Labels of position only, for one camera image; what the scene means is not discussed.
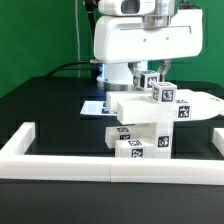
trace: green wall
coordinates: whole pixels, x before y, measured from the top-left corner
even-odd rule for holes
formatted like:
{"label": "green wall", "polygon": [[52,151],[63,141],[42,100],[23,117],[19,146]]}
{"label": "green wall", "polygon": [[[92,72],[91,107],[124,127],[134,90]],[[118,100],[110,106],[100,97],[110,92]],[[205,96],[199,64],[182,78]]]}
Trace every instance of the green wall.
{"label": "green wall", "polygon": [[[92,57],[87,16],[79,0],[81,59]],[[199,1],[204,9],[204,49],[199,57],[174,61],[178,80],[224,85],[224,4]],[[33,76],[77,60],[75,0],[2,0],[0,7],[0,96]]]}

